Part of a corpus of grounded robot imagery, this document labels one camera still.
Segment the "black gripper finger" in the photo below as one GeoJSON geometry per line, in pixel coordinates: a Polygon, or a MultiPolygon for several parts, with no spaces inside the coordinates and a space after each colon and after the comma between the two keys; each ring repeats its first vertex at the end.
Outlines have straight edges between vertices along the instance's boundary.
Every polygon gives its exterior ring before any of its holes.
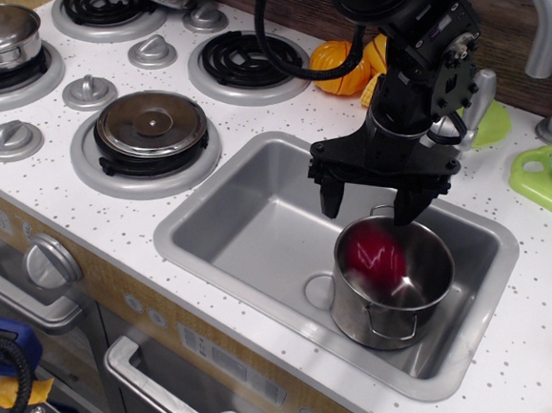
{"type": "Polygon", "coordinates": [[[411,224],[438,197],[435,191],[397,190],[394,200],[394,224],[404,226],[411,224]]]}
{"type": "Polygon", "coordinates": [[[331,176],[324,176],[320,184],[321,212],[328,218],[336,218],[344,197],[345,183],[331,176]]]}

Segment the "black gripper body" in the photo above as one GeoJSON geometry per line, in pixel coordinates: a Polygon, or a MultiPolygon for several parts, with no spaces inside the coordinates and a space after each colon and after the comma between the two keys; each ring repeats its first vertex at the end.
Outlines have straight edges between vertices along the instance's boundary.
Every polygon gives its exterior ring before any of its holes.
{"type": "Polygon", "coordinates": [[[448,193],[459,161],[420,142],[427,128],[406,128],[371,108],[354,133],[321,140],[310,147],[308,177],[374,185],[412,196],[448,193]]]}

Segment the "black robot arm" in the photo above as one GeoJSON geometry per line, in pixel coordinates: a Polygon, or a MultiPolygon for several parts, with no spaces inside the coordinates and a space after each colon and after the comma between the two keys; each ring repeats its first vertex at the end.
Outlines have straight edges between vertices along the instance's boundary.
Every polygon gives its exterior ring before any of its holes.
{"type": "Polygon", "coordinates": [[[395,224],[406,225],[447,194],[460,169],[455,158],[420,141],[444,116],[465,134],[458,110],[478,89],[473,56],[479,18],[467,0],[331,2],[359,27],[387,36],[387,71],[361,127],[312,145],[308,175],[320,187],[325,216],[337,217],[346,184],[374,185],[396,190],[395,224]]]}

